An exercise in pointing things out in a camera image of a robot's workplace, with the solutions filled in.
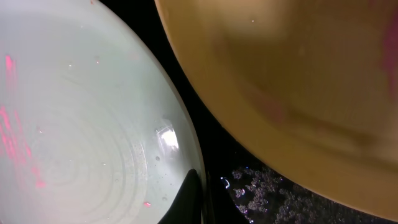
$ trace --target white ceramic surface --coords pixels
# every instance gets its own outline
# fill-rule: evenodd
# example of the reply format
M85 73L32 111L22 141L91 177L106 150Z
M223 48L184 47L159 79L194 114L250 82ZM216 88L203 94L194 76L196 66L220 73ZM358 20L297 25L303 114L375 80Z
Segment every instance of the white ceramic surface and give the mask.
M178 93L100 2L0 0L0 220L157 223L203 167Z

